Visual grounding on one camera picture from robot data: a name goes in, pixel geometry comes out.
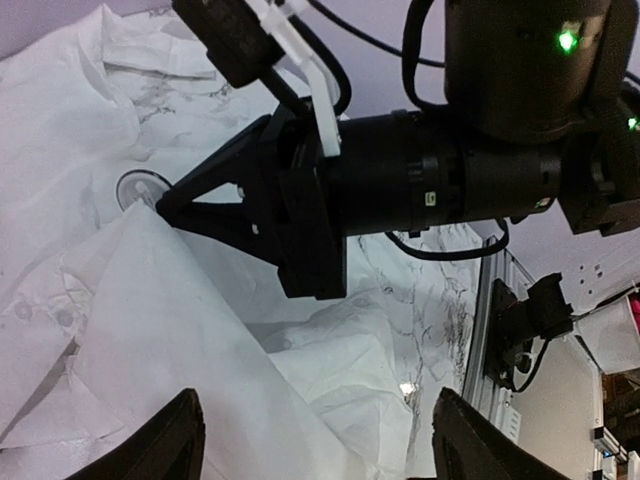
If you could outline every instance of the marble surface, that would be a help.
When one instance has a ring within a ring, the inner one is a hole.
[[[175,18],[170,10],[142,15],[159,25]],[[138,114],[139,149],[132,151],[137,167],[157,171],[170,181],[176,181],[259,114],[276,106],[261,86],[236,91],[219,75],[185,78],[121,65],[106,68],[109,80],[132,99]],[[300,93],[306,91],[292,75],[285,74],[285,78]],[[130,168],[123,164],[118,174]],[[253,285],[222,280],[209,262],[213,250],[219,258],[228,247],[190,234],[184,238],[216,286],[226,292],[231,307],[249,325],[263,324],[264,328],[264,324],[304,322],[337,303],[286,300],[275,280],[275,269],[242,255],[226,255],[224,261],[237,272],[251,272]],[[433,228],[410,242],[436,251],[474,248],[481,243],[467,225]],[[407,476],[434,476],[431,413],[443,387],[462,390],[480,261],[421,262],[397,250],[384,236],[373,235],[349,239],[348,263],[350,295],[371,292],[390,320],[398,385],[414,413]],[[247,296],[250,303],[265,305],[260,318],[246,310]]]

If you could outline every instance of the white cloth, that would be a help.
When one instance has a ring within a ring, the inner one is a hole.
[[[147,20],[101,7],[0,69],[0,479],[65,478],[184,387],[203,405],[205,479],[403,478],[412,416],[375,293],[275,329],[269,356],[243,321],[306,320],[272,267],[219,246],[196,259],[183,239],[197,240],[144,205],[118,211],[125,171],[163,163],[179,178],[197,148],[275,107],[252,86],[250,113],[206,144],[184,143],[204,137],[194,126],[159,148],[105,64],[187,90],[217,72],[182,22]]]

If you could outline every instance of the black mount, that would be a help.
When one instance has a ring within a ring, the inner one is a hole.
[[[157,203],[158,213],[173,227],[277,266],[290,298],[344,297],[346,241],[329,221],[317,135],[300,142],[309,130],[279,107],[180,180]],[[238,186],[241,203],[196,201],[227,183]]]
[[[541,279],[518,297],[502,280],[495,280],[491,293],[485,375],[501,387],[516,390],[515,369],[527,373],[533,339],[551,340],[573,330],[573,309],[562,295],[559,273]]]

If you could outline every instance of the green led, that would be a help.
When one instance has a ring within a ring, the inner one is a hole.
[[[558,42],[564,53],[569,54],[578,46],[578,37],[572,32],[564,32],[558,37]]]

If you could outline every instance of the white label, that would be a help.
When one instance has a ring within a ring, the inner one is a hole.
[[[435,207],[438,203],[436,192],[427,192],[424,195],[424,203],[427,207]]]

